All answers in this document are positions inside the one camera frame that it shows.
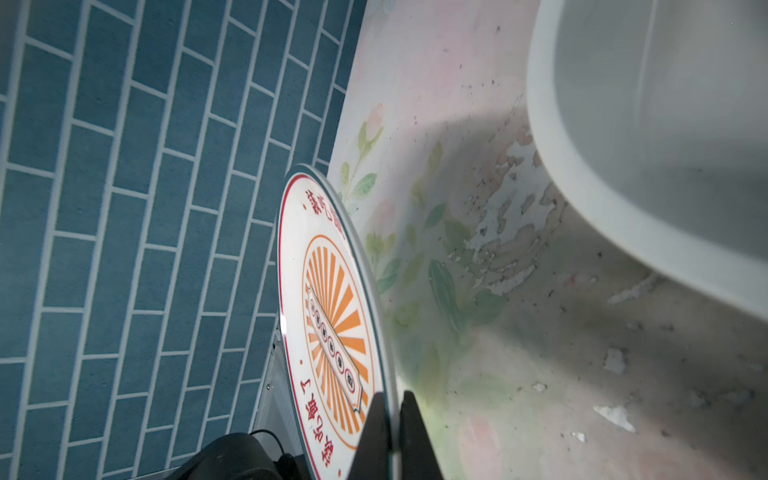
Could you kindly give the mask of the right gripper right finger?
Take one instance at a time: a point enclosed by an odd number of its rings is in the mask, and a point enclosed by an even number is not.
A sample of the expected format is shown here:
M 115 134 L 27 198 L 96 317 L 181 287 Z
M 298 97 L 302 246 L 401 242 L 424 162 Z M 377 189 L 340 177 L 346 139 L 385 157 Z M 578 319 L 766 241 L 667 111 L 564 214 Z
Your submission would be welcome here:
M 417 400 L 405 391 L 400 409 L 399 449 L 403 480 L 443 480 Z

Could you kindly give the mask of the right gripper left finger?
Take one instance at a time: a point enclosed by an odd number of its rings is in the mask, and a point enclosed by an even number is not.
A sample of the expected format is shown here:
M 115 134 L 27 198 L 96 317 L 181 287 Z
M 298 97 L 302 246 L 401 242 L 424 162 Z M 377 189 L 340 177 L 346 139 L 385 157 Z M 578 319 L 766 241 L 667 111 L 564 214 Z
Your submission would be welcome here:
M 388 480 L 390 478 L 391 430 L 386 396 L 373 396 L 348 480 Z

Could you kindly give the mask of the orange sunburst plate front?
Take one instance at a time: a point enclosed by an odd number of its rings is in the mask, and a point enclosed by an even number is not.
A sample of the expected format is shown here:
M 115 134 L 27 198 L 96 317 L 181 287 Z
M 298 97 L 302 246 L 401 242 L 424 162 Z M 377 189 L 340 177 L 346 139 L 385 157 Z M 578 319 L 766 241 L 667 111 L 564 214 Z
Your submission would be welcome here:
M 316 168 L 287 175 L 277 210 L 279 323 L 311 475 L 345 479 L 374 404 L 398 428 L 376 283 L 339 195 Z

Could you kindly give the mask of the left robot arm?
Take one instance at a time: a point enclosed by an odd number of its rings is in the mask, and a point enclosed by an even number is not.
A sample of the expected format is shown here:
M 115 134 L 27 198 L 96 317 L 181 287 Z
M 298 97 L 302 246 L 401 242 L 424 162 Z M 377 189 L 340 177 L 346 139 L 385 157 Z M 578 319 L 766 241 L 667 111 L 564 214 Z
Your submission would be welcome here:
M 259 434 L 268 435 L 275 442 L 280 452 L 277 460 L 268 455 L 259 441 Z M 279 438 L 267 429 L 219 437 L 167 476 L 167 479 L 180 480 L 309 478 L 303 457 L 288 453 Z

